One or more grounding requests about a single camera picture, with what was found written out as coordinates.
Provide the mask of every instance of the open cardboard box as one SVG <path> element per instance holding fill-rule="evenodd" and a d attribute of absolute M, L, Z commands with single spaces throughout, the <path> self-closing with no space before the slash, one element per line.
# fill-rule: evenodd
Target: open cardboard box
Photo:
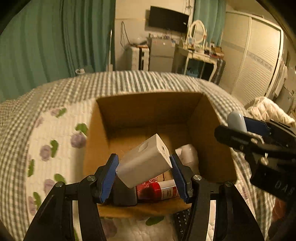
<path fill-rule="evenodd" d="M 111 153 L 120 160 L 125 152 L 157 133 L 170 154 L 192 144 L 198 153 L 200 174 L 208 181 L 236 181 L 230 149 L 214 137 L 218 125 L 210 101 L 200 93 L 136 93 L 100 98 L 91 117 L 83 174 L 94 174 Z M 157 177 L 158 181 L 172 178 L 170 171 Z M 134 207 L 98 205 L 100 216 L 111 218 L 160 216 L 188 207 L 179 197 Z"/>

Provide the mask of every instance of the screw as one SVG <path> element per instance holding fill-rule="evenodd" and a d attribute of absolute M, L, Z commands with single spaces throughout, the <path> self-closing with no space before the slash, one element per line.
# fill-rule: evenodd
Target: screw
<path fill-rule="evenodd" d="M 194 175 L 193 179 L 196 181 L 200 181 L 202 179 L 202 177 L 200 175 Z"/>
<path fill-rule="evenodd" d="M 233 186 L 232 182 L 225 182 L 225 186 L 231 188 Z"/>
<path fill-rule="evenodd" d="M 255 138 L 251 138 L 251 142 L 254 143 L 254 144 L 258 143 L 258 141 Z"/>
<path fill-rule="evenodd" d="M 57 188 L 60 188 L 61 186 L 63 186 L 63 184 L 64 184 L 63 182 L 57 182 L 55 186 L 56 186 Z"/>
<path fill-rule="evenodd" d="M 260 162 L 261 162 L 264 166 L 267 166 L 268 163 L 269 163 L 268 159 L 267 159 L 266 157 L 264 157 L 264 156 L 260 158 Z"/>
<path fill-rule="evenodd" d="M 94 175 L 89 175 L 87 177 L 87 180 L 90 181 L 90 182 L 94 181 L 95 179 L 96 179 L 96 177 Z"/>

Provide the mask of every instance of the checkered bedspread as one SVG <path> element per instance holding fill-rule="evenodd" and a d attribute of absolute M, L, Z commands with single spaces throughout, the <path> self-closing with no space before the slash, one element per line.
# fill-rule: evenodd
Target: checkered bedspread
<path fill-rule="evenodd" d="M 223 124 L 233 110 L 249 116 L 237 99 L 213 83 L 179 74 L 143 71 L 101 72 L 58 80 L 0 104 L 0 219 L 17 241 L 23 240 L 29 226 L 26 156 L 28 140 L 40 113 L 90 98 L 154 91 L 204 93 Z M 237 175 L 250 193 L 255 217 L 267 237 L 274 198 L 250 184 L 250 169 L 242 154 L 232 151 L 232 156 Z"/>

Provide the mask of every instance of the teal curtain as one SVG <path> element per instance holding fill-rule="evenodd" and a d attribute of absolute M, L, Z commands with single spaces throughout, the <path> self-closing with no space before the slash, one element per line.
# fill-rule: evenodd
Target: teal curtain
<path fill-rule="evenodd" d="M 31 0 L 0 35 L 0 102 L 84 66 L 105 71 L 114 17 L 115 0 Z"/>
<path fill-rule="evenodd" d="M 193 20 L 201 20 L 207 30 L 207 41 L 221 44 L 226 15 L 226 0 L 195 0 Z"/>

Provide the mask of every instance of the black screen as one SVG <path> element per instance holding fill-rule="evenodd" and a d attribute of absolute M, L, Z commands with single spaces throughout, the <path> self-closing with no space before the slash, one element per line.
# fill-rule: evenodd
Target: black screen
<path fill-rule="evenodd" d="M 151 6 L 149 23 L 150 27 L 164 28 L 181 33 L 187 32 L 189 15 L 161 7 Z"/>

